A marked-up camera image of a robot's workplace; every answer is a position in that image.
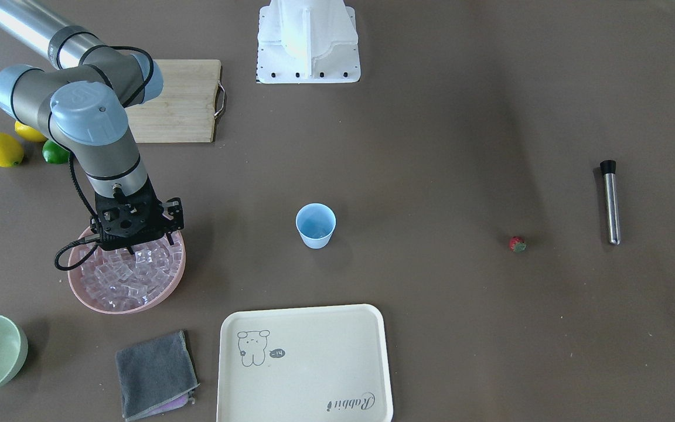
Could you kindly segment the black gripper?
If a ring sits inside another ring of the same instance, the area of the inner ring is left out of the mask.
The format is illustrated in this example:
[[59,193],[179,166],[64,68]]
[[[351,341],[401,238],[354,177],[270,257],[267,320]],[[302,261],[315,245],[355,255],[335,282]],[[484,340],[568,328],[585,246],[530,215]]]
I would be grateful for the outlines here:
[[94,194],[96,212],[90,219],[91,232],[99,235],[101,245],[129,245],[125,249],[134,256],[134,246],[166,238],[170,246],[176,245],[172,235],[185,226],[184,209],[180,198],[166,202],[158,200],[149,178],[133,194],[120,197],[114,192],[107,196]]

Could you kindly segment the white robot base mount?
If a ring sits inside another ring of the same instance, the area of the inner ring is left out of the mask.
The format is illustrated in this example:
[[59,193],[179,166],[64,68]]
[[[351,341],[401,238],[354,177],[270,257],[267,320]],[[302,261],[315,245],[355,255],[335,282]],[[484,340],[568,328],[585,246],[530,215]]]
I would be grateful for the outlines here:
[[355,83],[362,75],[356,11],[343,1],[271,1],[259,10],[257,42],[257,83]]

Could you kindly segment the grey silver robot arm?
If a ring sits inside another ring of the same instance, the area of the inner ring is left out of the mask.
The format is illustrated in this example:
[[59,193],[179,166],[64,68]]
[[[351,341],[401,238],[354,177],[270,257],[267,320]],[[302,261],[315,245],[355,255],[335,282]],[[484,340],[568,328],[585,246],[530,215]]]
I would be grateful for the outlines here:
[[53,72],[0,71],[0,109],[78,161],[94,191],[93,242],[131,249],[184,227],[179,198],[157,198],[127,108],[160,96],[161,71],[143,50],[109,46],[38,1],[0,1],[0,29],[45,57]]

